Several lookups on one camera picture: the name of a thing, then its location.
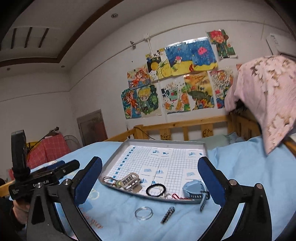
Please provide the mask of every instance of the blue blanket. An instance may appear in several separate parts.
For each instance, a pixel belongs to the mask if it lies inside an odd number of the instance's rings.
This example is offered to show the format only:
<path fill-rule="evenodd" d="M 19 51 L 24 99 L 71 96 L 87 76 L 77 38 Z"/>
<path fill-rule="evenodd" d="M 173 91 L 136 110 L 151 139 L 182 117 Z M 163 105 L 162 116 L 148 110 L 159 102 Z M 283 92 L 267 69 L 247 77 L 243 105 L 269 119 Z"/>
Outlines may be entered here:
<path fill-rule="evenodd" d="M 120 146 L 120 142 L 98 142 L 60 158 L 66 162 L 77 159 L 84 168 L 93 156 L 99 156 L 103 164 Z M 269 202 L 273 240 L 285 228 L 296 210 L 296 159 L 285 145 L 265 155 L 261 137 L 246 142 L 215 148 L 208 153 L 213 165 L 228 179 L 241 185 L 262 183 Z M 72 178 L 77 171 L 67 175 Z M 147 221 L 135 218 L 137 208 L 149 206 L 153 216 Z M 220 206 L 208 200 L 202 213 L 198 204 L 173 204 L 176 211 L 162 225 L 164 214 L 172 203 L 152 201 L 112 190 L 97 181 L 87 201 L 79 208 L 102 240 L 188 240 L 196 241 L 212 222 Z M 67 233 L 72 236 L 60 205 L 57 205 Z M 239 206 L 224 238 L 230 236 L 243 208 Z"/>

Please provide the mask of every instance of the red checkered fabric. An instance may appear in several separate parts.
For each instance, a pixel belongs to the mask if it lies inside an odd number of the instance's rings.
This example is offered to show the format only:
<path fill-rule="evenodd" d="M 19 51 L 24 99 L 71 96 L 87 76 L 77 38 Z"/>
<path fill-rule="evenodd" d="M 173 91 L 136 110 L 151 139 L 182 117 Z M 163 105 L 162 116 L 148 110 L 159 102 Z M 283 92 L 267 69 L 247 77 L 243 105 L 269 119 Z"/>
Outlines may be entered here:
<path fill-rule="evenodd" d="M 56 160 L 70 152 L 71 151 L 63 135 L 58 134 L 56 136 L 43 139 L 36 147 L 34 147 L 34 149 L 30 151 L 28 154 L 27 166 L 30 169 L 33 169 L 44 163 Z M 12 180 L 14 180 L 13 171 L 11 169 L 9 170 L 9 176 Z"/>

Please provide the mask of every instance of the pink floral fabric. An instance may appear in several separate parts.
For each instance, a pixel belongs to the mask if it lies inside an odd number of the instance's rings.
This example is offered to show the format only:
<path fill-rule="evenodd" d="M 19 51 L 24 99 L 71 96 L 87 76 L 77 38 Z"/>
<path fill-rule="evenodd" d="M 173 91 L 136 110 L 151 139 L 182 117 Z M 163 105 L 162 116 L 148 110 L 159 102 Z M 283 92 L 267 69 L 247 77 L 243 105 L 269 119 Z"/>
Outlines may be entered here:
<path fill-rule="evenodd" d="M 283 56 L 269 56 L 243 64 L 225 97 L 226 111 L 234 110 L 239 99 L 260 124 L 269 154 L 293 129 L 296 63 Z"/>

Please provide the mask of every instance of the bed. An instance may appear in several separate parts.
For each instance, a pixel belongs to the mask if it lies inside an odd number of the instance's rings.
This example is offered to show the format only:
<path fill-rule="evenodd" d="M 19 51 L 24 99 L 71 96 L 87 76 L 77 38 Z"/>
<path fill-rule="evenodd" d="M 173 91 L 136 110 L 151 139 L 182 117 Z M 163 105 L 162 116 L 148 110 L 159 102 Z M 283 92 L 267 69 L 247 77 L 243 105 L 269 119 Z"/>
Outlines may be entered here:
<path fill-rule="evenodd" d="M 238 136 L 248 141 L 229 145 L 225 139 L 209 140 L 213 136 L 215 123 L 220 122 L 227 123 L 229 134 L 235 131 Z M 258 125 L 250 118 L 229 115 L 152 126 L 135 126 L 132 130 L 105 142 L 97 142 L 78 149 L 59 160 L 68 162 L 77 159 L 82 169 L 93 156 L 99 156 L 104 164 L 121 145 L 121 142 L 129 137 L 148 139 L 149 131 L 159 130 L 160 139 L 171 140 L 170 130 L 182 128 L 184 140 L 189 140 L 188 127 L 195 125 L 200 125 L 206 145 L 216 142 L 214 145 L 219 146 L 209 147 L 208 157 L 228 179 L 236 179 L 241 185 L 253 186 L 257 182 L 264 185 L 271 210 L 272 240 L 275 240 L 296 210 L 296 192 L 293 191 L 296 189 L 296 176 L 294 175 L 296 147 L 295 143 L 286 140 L 286 144 L 281 144 L 269 156 L 266 156 Z M 64 179 L 73 178 L 76 172 L 70 173 Z M 161 225 L 160 221 L 171 205 L 124 194 L 103 186 L 97 181 L 87 201 L 79 208 L 102 240 L 163 241 L 197 240 L 220 209 L 220 206 L 216 205 L 212 199 L 206 203 L 202 213 L 199 212 L 198 204 L 174 204 L 176 211 L 172 218 L 165 225 Z M 134 217 L 135 210 L 142 206 L 149 206 L 153 209 L 154 214 L 151 219 L 139 221 Z M 243 204 L 239 206 L 224 238 L 233 232 L 242 207 Z M 71 228 L 59 204 L 57 204 L 57 209 L 67 233 L 72 236 Z"/>

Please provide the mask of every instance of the white wall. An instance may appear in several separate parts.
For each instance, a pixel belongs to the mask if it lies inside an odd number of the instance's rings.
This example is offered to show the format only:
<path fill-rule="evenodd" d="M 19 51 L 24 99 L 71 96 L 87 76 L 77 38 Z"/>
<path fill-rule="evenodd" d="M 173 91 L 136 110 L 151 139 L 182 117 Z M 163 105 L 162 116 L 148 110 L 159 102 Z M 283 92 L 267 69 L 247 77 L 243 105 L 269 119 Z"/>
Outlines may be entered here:
<path fill-rule="evenodd" d="M 225 114 L 224 109 L 203 109 L 181 114 L 125 120 L 121 92 L 128 88 L 127 71 L 145 64 L 145 54 L 168 44 L 205 36 L 206 31 L 225 29 L 238 58 L 218 61 L 220 68 L 270 55 L 270 33 L 290 36 L 280 17 L 265 3 L 244 0 L 188 1 L 159 9 L 123 26 L 87 53 L 70 71 L 70 96 L 75 118 L 102 110 L 108 137 L 137 124 L 155 124 Z M 136 49 L 130 41 L 140 42 Z M 218 132 L 225 133 L 221 127 Z M 200 132 L 190 134 L 191 139 Z M 181 134 L 173 139 L 182 139 Z"/>
<path fill-rule="evenodd" d="M 25 130 L 27 142 L 38 141 L 60 127 L 79 137 L 65 73 L 34 73 L 0 79 L 0 177 L 12 167 L 11 132 Z"/>

